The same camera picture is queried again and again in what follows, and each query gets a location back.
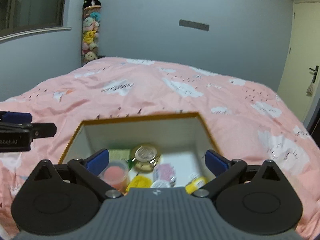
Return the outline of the window frame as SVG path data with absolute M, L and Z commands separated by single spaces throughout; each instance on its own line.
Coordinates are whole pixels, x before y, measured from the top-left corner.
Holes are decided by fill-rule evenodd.
M 1 0 L 1 40 L 63 25 L 65 0 Z

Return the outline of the yellow tape measure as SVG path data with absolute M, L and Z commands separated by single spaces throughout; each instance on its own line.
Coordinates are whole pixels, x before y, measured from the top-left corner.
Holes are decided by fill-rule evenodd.
M 192 194 L 193 192 L 197 191 L 201 187 L 207 184 L 207 178 L 204 176 L 197 176 L 193 178 L 186 186 L 185 191 L 187 194 Z

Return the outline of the orange cardboard box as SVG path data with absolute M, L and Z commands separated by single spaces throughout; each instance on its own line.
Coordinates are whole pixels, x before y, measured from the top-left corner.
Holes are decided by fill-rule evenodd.
M 175 113 L 132 116 L 116 119 L 86 120 L 72 135 L 59 162 L 86 159 L 102 149 L 129 149 L 140 144 L 154 144 L 160 152 L 158 164 L 169 163 L 176 171 L 176 184 L 185 187 L 193 178 L 214 175 L 205 165 L 205 153 L 216 148 L 209 129 L 199 113 Z M 152 172 L 129 170 L 129 178 Z

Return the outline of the plush toy column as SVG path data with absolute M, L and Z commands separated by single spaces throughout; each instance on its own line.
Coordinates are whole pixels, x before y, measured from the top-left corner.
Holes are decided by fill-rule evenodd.
M 82 66 L 96 60 L 99 54 L 99 28 L 101 6 L 86 7 L 82 15 Z

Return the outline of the cream room door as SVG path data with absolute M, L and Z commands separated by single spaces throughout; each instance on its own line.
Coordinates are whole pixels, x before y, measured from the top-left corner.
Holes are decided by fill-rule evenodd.
M 277 94 L 304 122 L 316 101 L 319 71 L 312 84 L 309 68 L 319 66 L 319 0 L 295 0 L 289 52 Z

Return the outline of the clear plastic cup pink content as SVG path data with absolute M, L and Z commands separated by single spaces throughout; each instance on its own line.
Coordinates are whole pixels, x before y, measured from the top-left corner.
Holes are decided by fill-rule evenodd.
M 125 193 L 130 183 L 129 167 L 125 161 L 114 160 L 109 162 L 99 177 L 114 189 Z

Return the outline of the yellow lemon toy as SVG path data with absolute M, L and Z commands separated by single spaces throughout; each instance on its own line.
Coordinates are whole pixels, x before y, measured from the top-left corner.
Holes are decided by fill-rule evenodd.
M 152 185 L 152 180 L 141 175 L 135 176 L 133 179 L 129 179 L 129 183 L 125 189 L 128 193 L 133 188 L 150 188 Z

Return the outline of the grey wall switch panel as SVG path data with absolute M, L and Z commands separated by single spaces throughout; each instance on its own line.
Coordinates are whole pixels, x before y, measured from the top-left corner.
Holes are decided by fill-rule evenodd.
M 199 22 L 187 21 L 187 20 L 179 20 L 179 26 L 186 28 L 199 29 L 202 31 L 209 31 L 209 25 Z

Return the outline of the brown glass jar gold lid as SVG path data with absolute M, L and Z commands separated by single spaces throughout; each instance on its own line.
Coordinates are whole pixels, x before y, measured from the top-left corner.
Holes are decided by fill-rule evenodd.
M 154 144 L 140 144 L 130 151 L 133 168 L 138 172 L 152 172 L 160 158 L 161 152 Z

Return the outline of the pink bed duvet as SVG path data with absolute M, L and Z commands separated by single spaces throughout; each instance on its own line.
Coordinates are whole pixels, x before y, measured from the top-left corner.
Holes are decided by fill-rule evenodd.
M 35 140 L 29 152 L 1 155 L 1 237 L 18 230 L 10 206 L 41 159 L 57 161 L 83 120 L 198 112 L 217 148 L 253 164 L 272 159 L 303 203 L 297 232 L 319 235 L 319 148 L 272 89 L 195 67 L 107 57 L 38 84 L 1 102 L 57 126 L 53 138 Z

